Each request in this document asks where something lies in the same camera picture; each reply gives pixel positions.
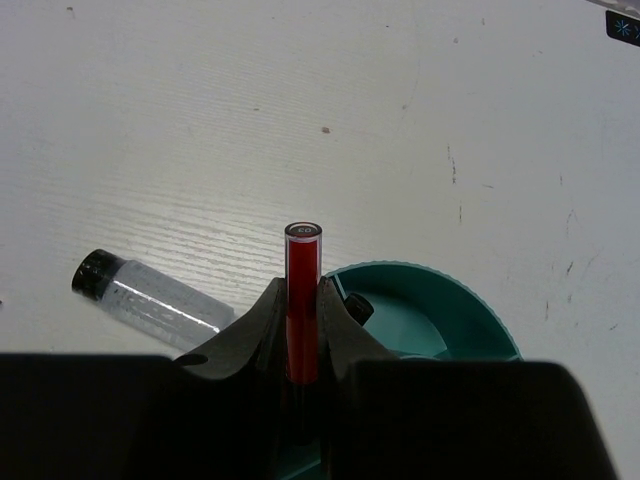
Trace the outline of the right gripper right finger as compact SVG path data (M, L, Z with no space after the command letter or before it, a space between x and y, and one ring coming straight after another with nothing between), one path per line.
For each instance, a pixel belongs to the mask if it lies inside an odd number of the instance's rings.
M540 361L401 359L317 290L331 479L613 479L576 379Z

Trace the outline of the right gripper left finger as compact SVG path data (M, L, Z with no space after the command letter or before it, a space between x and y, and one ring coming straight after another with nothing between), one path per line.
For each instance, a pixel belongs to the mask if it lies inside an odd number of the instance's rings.
M5 354L5 479L272 479L286 289L176 359Z

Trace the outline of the dark red lip gloss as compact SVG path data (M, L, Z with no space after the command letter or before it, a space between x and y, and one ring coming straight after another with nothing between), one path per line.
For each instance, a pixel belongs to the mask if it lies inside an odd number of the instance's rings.
M284 235L288 423L292 441L305 445L315 436L322 228L316 223L297 221L285 227Z

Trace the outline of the brown lip gloss tube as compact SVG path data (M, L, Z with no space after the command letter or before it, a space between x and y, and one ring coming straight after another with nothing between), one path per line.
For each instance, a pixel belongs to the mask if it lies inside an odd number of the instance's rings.
M351 318L360 326L364 326L374 313L372 304L358 293L349 294L344 300L344 306Z

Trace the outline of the clear bottle black cap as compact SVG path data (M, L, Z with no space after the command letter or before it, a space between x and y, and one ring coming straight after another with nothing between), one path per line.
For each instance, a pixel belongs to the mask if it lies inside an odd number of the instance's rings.
M144 263L91 252L71 289L115 320L188 352L236 320L234 309Z

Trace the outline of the teal round organizer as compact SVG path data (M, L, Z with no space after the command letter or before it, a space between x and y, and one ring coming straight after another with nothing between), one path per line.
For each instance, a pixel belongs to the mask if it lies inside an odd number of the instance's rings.
M441 271L384 260L345 266L327 278L342 299L358 294L372 305L364 330L403 360L521 359L494 310Z

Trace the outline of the right blue corner label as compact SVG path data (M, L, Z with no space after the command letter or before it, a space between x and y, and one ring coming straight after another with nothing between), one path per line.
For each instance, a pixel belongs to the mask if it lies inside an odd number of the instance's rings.
M640 46L640 21L637 18L607 10L605 25L609 38L636 47Z

